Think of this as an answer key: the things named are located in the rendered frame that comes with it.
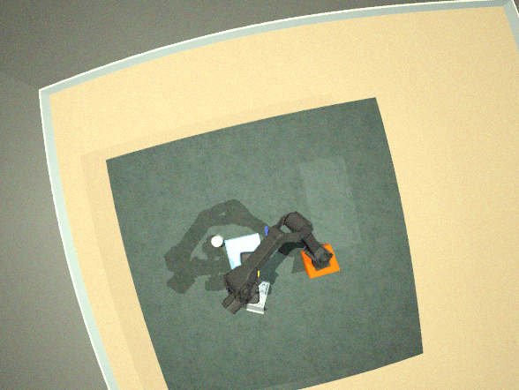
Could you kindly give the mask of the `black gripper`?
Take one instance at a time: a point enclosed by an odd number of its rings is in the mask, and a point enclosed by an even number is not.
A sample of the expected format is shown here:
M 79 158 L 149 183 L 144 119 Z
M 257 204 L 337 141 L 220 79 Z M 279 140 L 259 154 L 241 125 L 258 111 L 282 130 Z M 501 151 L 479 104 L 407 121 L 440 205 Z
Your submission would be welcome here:
M 252 254 L 252 251 L 241 251 L 239 253 L 240 264 L 243 265 L 244 262 L 248 259 L 248 257 Z M 245 304 L 257 304 L 260 302 L 260 289 L 253 295 L 247 297 L 247 302 Z

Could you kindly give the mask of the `white cylinder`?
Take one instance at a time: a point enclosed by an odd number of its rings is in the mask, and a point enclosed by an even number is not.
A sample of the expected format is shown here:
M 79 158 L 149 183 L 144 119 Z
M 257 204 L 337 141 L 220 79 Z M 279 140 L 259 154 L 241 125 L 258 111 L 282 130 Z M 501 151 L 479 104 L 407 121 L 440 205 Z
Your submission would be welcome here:
M 223 243 L 222 241 L 222 237 L 220 235 L 216 235 L 213 239 L 212 239 L 212 245 L 215 246 L 215 247 L 219 247 L 221 246 Z

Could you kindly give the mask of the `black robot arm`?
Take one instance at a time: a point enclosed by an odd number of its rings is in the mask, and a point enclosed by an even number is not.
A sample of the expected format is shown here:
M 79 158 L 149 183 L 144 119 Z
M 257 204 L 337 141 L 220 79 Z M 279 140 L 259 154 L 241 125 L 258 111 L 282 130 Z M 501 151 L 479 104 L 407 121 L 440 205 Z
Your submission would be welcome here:
M 293 233 L 284 233 L 281 226 L 285 225 Z M 312 224 L 303 215 L 295 211 L 286 214 L 271 227 L 266 237 L 255 248 L 243 265 L 235 266 L 228 274 L 223 276 L 224 287 L 228 290 L 228 296 L 222 302 L 224 309 L 235 314 L 248 301 L 248 296 L 253 296 L 263 282 L 257 272 L 266 264 L 280 244 L 302 240 L 306 246 L 303 252 L 312 260 L 312 266 L 319 271 L 329 267 L 333 254 L 330 250 L 317 242 L 312 234 Z M 330 265 L 331 266 L 331 265 Z

